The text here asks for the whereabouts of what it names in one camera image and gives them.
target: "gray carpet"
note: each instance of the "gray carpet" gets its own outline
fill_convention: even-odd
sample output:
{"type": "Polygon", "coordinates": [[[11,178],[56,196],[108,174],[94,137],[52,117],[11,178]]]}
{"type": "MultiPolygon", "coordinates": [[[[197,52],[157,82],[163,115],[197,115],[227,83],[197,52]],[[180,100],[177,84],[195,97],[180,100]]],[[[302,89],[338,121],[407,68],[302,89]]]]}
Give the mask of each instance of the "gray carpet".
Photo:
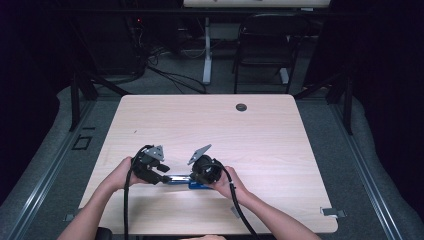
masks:
{"type": "MultiPolygon", "coordinates": [[[[301,90],[313,47],[313,41],[303,45],[292,85],[292,94],[301,90]]],[[[192,56],[197,55],[195,51],[190,53],[193,54],[192,56]]],[[[217,45],[213,53],[212,83],[207,86],[207,91],[212,94],[232,93],[231,68],[234,51],[231,49],[231,44],[217,45]]],[[[180,56],[163,54],[159,56],[155,67],[201,79],[203,58],[203,56],[189,58],[184,54],[180,56]]],[[[119,86],[135,94],[181,94],[181,91],[185,94],[196,94],[195,91],[184,87],[181,87],[181,90],[177,89],[172,82],[150,70],[147,70],[140,79],[119,86]]],[[[98,101],[90,103],[82,100],[87,114],[75,133],[67,131],[71,120],[69,89],[59,94],[61,109],[52,130],[20,182],[0,208],[0,239],[7,239],[10,233],[16,230],[16,223],[21,217],[26,201],[31,197],[39,179],[42,179],[43,174],[51,168],[54,159],[60,155],[58,152],[63,143],[68,143],[65,144],[67,151],[61,155],[64,159],[63,165],[59,166],[59,172],[53,179],[51,187],[47,189],[47,195],[40,200],[42,204],[34,209],[36,214],[22,225],[24,228],[21,229],[19,236],[23,239],[54,239],[68,224],[63,221],[65,215],[77,211],[119,102],[119,97],[105,87],[97,86],[97,89],[101,96],[98,101]],[[78,137],[82,139],[74,146],[78,137]],[[91,141],[86,150],[72,150],[73,147],[84,147],[86,143],[84,141],[88,138],[91,141]]],[[[330,201],[333,207],[345,210],[348,216],[338,220],[339,229],[336,233],[320,236],[323,239],[387,239],[358,175],[354,164],[355,159],[343,133],[344,130],[338,125],[339,118],[334,114],[334,109],[338,107],[327,105],[322,95],[322,92],[318,92],[308,100],[298,101],[298,107],[330,201]]],[[[422,239],[423,224],[413,209],[399,196],[390,177],[379,164],[363,110],[357,101],[354,102],[353,131],[353,138],[372,171],[403,238],[422,239]]],[[[122,239],[122,236],[114,236],[114,239],[122,239]]]]}

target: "floor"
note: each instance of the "floor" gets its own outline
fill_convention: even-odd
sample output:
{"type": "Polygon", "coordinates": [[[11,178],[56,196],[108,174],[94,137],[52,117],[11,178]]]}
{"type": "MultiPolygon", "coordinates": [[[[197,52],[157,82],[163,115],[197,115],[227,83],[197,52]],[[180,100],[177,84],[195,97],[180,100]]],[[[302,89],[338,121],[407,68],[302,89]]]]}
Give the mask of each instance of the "floor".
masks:
{"type": "MultiPolygon", "coordinates": [[[[212,82],[206,90],[209,94],[232,94],[234,43],[214,41],[213,46],[212,82]]],[[[314,46],[314,39],[303,43],[290,94],[302,90],[314,46]]],[[[183,47],[185,50],[178,56],[165,52],[152,58],[150,66],[201,80],[203,46],[196,42],[183,47]]],[[[246,71],[243,77],[253,76],[251,73],[246,71]]],[[[174,82],[152,70],[146,70],[134,81],[122,81],[123,78],[115,76],[108,77],[108,80],[133,94],[199,94],[190,88],[177,88],[174,82]]],[[[195,89],[202,89],[201,84],[192,80],[182,81],[195,89]]],[[[101,85],[96,88],[100,94],[96,101],[81,97],[81,123],[73,132],[68,131],[71,124],[70,90],[67,88],[58,94],[61,106],[54,126],[0,208],[0,239],[53,239],[69,223],[66,218],[76,214],[120,99],[101,85]],[[85,150],[75,148],[81,136],[91,138],[85,150]]],[[[320,237],[422,239],[424,227],[421,220],[400,197],[378,161],[361,104],[354,101],[354,135],[347,135],[340,121],[341,108],[326,103],[323,98],[326,91],[322,89],[297,101],[330,201],[333,207],[347,214],[347,217],[338,219],[336,233],[320,234],[320,237]]],[[[122,236],[114,235],[114,239],[122,239],[122,236]]]]}

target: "wooden table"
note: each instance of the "wooden table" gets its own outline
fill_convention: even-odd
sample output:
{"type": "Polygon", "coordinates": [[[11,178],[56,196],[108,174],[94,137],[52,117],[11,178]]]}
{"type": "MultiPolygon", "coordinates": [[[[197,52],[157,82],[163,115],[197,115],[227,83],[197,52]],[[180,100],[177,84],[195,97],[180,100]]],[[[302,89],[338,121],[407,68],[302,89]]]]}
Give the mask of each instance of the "wooden table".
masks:
{"type": "MultiPolygon", "coordinates": [[[[296,103],[290,95],[125,96],[117,109],[80,207],[128,155],[146,144],[163,145],[167,174],[189,174],[194,151],[234,167],[246,187],[314,232],[336,231],[331,208],[296,103]],[[238,111],[243,103],[246,111],[238,111]]],[[[124,232],[123,190],[114,193],[100,226],[124,232]]],[[[138,184],[129,191],[129,232],[140,235],[248,234],[214,190],[187,185],[138,184]]],[[[247,209],[258,233],[269,230],[247,209]]]]}
{"type": "Polygon", "coordinates": [[[326,8],[330,0],[184,0],[185,7],[326,8]]]}

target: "black cable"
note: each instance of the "black cable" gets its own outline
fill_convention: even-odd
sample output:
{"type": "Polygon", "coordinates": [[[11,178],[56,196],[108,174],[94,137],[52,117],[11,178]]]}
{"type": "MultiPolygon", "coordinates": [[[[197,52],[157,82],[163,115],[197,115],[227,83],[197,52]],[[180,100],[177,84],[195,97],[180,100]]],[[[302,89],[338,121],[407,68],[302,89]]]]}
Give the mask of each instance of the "black cable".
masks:
{"type": "Polygon", "coordinates": [[[191,77],[188,77],[188,76],[184,76],[184,75],[180,75],[180,74],[176,74],[176,73],[164,72],[164,71],[162,71],[162,70],[159,70],[159,69],[157,69],[157,68],[153,68],[153,67],[151,67],[151,66],[147,66],[147,69],[150,69],[150,70],[151,70],[151,71],[153,71],[154,73],[157,73],[157,74],[159,74],[159,75],[163,76],[164,78],[166,78],[166,79],[168,79],[168,80],[170,80],[170,81],[172,81],[172,82],[178,83],[178,84],[180,84],[180,85],[182,85],[182,86],[184,86],[184,87],[186,87],[186,88],[189,88],[189,89],[191,89],[191,90],[193,90],[193,91],[196,91],[196,92],[198,92],[198,93],[202,93],[202,94],[207,94],[206,87],[205,87],[205,86],[204,86],[201,82],[199,82],[198,80],[196,80],[196,79],[194,79],[194,78],[191,78],[191,77]],[[182,77],[182,78],[185,78],[185,79],[188,79],[188,80],[194,81],[194,82],[198,83],[198,84],[202,87],[202,90],[199,90],[199,89],[197,89],[197,88],[195,88],[195,87],[192,87],[192,86],[190,86],[189,84],[184,83],[184,82],[182,82],[181,80],[179,80],[179,79],[175,78],[174,76],[182,77]]]}

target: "hand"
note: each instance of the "hand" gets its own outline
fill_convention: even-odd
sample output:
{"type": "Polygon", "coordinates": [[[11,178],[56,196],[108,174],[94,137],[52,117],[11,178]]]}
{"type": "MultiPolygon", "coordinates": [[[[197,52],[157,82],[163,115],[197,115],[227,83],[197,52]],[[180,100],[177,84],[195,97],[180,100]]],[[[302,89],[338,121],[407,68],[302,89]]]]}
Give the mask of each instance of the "hand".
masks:
{"type": "MultiPolygon", "coordinates": [[[[112,188],[113,191],[123,189],[125,186],[125,180],[127,179],[128,170],[131,167],[131,157],[126,157],[121,163],[103,180],[101,184],[107,185],[112,188]]],[[[131,174],[130,186],[136,183],[146,183],[139,179],[134,173],[131,174]]]]}
{"type": "MultiPolygon", "coordinates": [[[[238,200],[242,202],[246,195],[249,193],[249,191],[246,189],[243,182],[240,180],[234,168],[226,166],[225,169],[230,174],[231,180],[233,180],[238,200]]],[[[228,199],[232,199],[230,191],[230,182],[228,181],[227,174],[225,174],[224,170],[222,170],[221,172],[221,178],[217,182],[208,185],[208,187],[215,189],[222,196],[228,199]]]]}

